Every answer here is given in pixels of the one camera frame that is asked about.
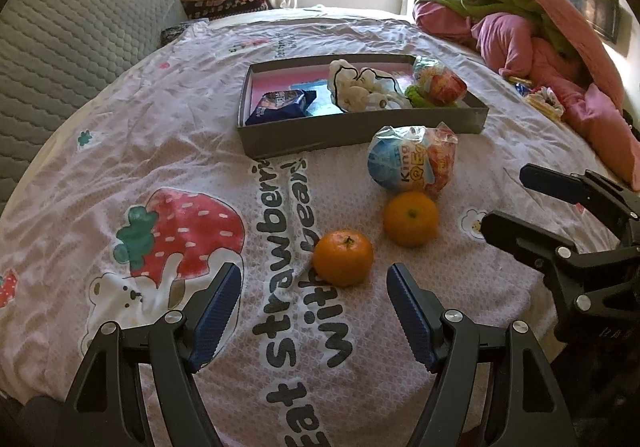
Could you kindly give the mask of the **orange tangerine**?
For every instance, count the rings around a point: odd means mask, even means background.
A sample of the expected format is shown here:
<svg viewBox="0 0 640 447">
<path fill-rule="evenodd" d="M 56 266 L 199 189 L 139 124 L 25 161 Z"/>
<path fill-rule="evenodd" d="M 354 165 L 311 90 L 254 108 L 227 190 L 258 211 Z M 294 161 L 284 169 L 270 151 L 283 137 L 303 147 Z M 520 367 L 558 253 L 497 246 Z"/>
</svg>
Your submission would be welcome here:
<svg viewBox="0 0 640 447">
<path fill-rule="evenodd" d="M 326 233 L 312 253 L 312 266 L 317 275 L 341 288 L 365 282 L 372 265 L 371 242 L 355 230 L 340 229 Z"/>
<path fill-rule="evenodd" d="M 383 229 L 396 245 L 414 249 L 437 237 L 439 211 L 422 191 L 406 191 L 390 199 L 383 211 Z"/>
</svg>

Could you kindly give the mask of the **surprise egg snack bag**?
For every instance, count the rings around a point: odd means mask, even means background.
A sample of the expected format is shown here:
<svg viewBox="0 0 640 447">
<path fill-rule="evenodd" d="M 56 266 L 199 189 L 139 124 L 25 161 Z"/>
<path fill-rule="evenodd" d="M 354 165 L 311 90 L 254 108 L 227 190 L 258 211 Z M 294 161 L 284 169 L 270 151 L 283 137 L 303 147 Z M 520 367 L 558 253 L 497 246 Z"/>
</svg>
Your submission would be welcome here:
<svg viewBox="0 0 640 447">
<path fill-rule="evenodd" d="M 468 86 L 461 78 L 435 58 L 416 58 L 412 77 L 418 93 L 436 106 L 448 106 L 462 100 L 468 92 Z"/>
</svg>

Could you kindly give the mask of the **cream drawstring pouch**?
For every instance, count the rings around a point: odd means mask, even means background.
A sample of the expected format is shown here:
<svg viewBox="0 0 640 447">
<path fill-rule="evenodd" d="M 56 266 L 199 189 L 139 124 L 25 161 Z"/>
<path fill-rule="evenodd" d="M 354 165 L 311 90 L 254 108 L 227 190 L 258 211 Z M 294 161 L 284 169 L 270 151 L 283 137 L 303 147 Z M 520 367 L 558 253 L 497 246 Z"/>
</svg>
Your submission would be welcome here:
<svg viewBox="0 0 640 447">
<path fill-rule="evenodd" d="M 356 68 L 345 59 L 329 64 L 328 89 L 332 102 L 347 113 L 411 109 L 392 74 L 375 68 Z"/>
</svg>

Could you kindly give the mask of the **blue cookie snack pack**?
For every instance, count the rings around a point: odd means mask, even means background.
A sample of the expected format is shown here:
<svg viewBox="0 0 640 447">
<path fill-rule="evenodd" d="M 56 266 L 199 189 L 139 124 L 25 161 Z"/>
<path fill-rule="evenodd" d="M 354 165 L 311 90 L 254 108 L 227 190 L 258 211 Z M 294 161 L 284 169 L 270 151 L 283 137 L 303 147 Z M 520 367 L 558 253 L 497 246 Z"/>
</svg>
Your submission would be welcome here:
<svg viewBox="0 0 640 447">
<path fill-rule="evenodd" d="M 245 124 L 257 125 L 303 118 L 316 98 L 317 93 L 314 90 L 289 89 L 266 92 Z"/>
</svg>

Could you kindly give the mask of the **pink crumpled quilt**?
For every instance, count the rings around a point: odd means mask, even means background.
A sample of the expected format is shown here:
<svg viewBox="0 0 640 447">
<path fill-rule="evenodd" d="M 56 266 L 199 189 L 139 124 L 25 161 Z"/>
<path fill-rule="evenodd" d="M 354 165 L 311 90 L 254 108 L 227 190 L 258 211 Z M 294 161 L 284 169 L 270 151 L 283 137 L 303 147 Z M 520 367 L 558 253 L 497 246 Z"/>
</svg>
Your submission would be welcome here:
<svg viewBox="0 0 640 447">
<path fill-rule="evenodd" d="M 474 21 L 434 2 L 415 4 L 413 19 L 428 34 L 476 50 L 503 78 L 526 78 L 551 88 L 564 108 L 562 120 L 607 168 L 632 190 L 639 189 L 639 141 L 622 112 L 596 84 L 582 78 L 580 61 L 564 59 L 536 34 L 533 22 L 507 12 Z"/>
</svg>

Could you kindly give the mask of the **yellow floral snack bundle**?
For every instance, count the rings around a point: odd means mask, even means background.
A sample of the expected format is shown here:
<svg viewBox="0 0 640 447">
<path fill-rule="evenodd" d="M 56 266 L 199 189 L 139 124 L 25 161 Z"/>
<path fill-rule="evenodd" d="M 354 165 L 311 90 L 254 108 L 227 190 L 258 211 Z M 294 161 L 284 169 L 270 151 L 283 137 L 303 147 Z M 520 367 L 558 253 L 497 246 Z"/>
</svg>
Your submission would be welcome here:
<svg viewBox="0 0 640 447">
<path fill-rule="evenodd" d="M 564 114 L 564 107 L 550 87 L 535 86 L 526 78 L 510 76 L 508 82 L 514 86 L 523 100 L 549 120 L 559 122 Z"/>
</svg>

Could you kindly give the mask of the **strawberry print bed sheet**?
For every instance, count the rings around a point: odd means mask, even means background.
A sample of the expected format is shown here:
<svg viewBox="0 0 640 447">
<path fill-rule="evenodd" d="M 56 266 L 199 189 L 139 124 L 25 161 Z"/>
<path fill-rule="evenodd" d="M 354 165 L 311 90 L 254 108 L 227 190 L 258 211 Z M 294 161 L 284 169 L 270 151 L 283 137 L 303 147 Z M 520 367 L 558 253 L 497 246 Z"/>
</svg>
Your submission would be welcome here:
<svg viewBox="0 0 640 447">
<path fill-rule="evenodd" d="M 434 57 L 489 109 L 458 139 L 437 198 L 437 238 L 399 248 L 382 226 L 388 194 L 366 146 L 255 161 L 236 129 L 244 77 L 258 62 L 362 52 Z M 402 446 L 433 380 L 414 360 L 386 293 L 390 264 L 447 307 L 502 327 L 523 319 L 558 355 L 540 274 L 486 245 L 500 210 L 582 251 L 616 240 L 582 208 L 526 190 L 528 163 L 601 170 L 582 138 L 554 123 L 476 55 L 397 20 L 286 19 L 194 28 L 99 95 L 1 221 L 1 389 L 63 399 L 101 323 L 152 323 L 191 281 L 225 261 L 243 269 L 234 323 L 196 381 L 228 446 Z M 365 235 L 369 277 L 341 288 L 312 266 L 334 230 Z"/>
</svg>

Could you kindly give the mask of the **pink pillow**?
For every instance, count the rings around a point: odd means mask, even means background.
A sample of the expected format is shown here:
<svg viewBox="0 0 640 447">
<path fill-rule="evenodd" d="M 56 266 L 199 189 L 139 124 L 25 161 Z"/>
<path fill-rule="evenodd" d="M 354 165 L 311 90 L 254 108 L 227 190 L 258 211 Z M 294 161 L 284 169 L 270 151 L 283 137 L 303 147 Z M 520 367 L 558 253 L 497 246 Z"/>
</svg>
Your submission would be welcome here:
<svg viewBox="0 0 640 447">
<path fill-rule="evenodd" d="M 613 60 L 600 37 L 568 0 L 534 0 L 576 49 L 592 79 L 618 111 L 623 110 L 625 89 Z"/>
</svg>

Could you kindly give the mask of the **green blanket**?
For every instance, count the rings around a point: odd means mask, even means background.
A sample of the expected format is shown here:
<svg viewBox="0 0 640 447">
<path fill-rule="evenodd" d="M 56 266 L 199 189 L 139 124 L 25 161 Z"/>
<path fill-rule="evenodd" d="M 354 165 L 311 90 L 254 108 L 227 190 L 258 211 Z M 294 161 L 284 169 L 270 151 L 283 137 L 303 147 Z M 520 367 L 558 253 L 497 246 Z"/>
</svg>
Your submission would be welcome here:
<svg viewBox="0 0 640 447">
<path fill-rule="evenodd" d="M 550 14 L 536 0 L 415 0 L 416 6 L 435 3 L 444 6 L 461 17 L 480 20 L 488 14 L 506 12 L 517 14 L 533 22 L 536 28 L 541 29 L 544 38 L 552 43 L 554 49 L 563 57 L 576 58 L 577 50 L 561 33 L 551 20 Z"/>
</svg>

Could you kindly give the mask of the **grey shallow cardboard box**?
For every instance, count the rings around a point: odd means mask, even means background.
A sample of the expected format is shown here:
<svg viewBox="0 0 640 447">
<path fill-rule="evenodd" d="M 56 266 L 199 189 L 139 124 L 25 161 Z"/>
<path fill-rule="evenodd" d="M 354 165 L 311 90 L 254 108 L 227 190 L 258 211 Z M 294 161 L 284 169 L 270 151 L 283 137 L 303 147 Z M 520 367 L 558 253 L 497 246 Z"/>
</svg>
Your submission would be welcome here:
<svg viewBox="0 0 640 447">
<path fill-rule="evenodd" d="M 257 125 L 245 124 L 248 118 L 244 118 L 246 91 L 252 72 L 319 64 L 329 66 L 337 58 L 331 55 L 298 57 L 254 63 L 248 68 L 238 113 L 238 131 L 247 156 L 252 159 L 268 159 L 331 147 L 367 144 L 383 126 L 435 127 L 439 123 L 445 123 L 457 134 L 478 134 L 485 127 L 488 107 L 472 92 L 468 92 L 454 107 L 345 113 L 330 100 L 324 107 L 336 109 L 334 114 L 312 114 L 311 105 L 303 118 Z"/>
</svg>

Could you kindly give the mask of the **pink and blue book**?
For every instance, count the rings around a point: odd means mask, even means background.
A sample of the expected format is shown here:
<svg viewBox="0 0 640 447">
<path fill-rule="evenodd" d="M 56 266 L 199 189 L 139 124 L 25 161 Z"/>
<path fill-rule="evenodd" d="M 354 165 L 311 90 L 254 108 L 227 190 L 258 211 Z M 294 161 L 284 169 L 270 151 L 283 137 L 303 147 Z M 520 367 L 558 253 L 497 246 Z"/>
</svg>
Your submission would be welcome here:
<svg viewBox="0 0 640 447">
<path fill-rule="evenodd" d="M 352 62 L 352 65 L 358 70 L 372 68 L 392 74 L 401 90 L 405 90 L 411 83 L 411 66 L 409 63 Z M 254 71 L 250 74 L 250 81 L 247 85 L 247 107 L 244 109 L 244 118 L 247 118 L 254 111 L 256 104 L 266 92 L 279 92 L 279 90 L 289 89 L 315 90 L 317 99 L 311 106 L 311 113 L 334 114 L 337 112 L 336 109 L 324 107 L 331 100 L 328 78 L 329 66 L 327 64 L 272 71 Z"/>
</svg>

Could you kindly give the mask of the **grey quilted headboard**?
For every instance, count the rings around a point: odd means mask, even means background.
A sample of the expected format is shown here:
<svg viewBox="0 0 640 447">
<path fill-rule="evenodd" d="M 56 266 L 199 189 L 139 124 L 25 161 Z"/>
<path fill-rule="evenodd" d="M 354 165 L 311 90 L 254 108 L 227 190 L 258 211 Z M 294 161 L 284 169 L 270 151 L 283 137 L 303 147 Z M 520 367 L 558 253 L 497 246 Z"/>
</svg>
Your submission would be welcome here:
<svg viewBox="0 0 640 447">
<path fill-rule="evenodd" d="M 1 11 L 1 200 L 49 137 L 186 18 L 180 0 L 8 0 Z"/>
</svg>

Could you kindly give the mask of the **dark wall picture frame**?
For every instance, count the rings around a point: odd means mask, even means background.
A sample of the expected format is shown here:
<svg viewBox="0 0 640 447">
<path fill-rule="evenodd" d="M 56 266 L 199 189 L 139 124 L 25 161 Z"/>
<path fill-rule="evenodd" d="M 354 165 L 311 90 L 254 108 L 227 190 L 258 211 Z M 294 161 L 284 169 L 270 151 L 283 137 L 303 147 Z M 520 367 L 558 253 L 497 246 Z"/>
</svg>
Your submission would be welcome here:
<svg viewBox="0 0 640 447">
<path fill-rule="evenodd" d="M 616 43 L 620 28 L 619 0 L 568 0 L 605 40 Z"/>
</svg>

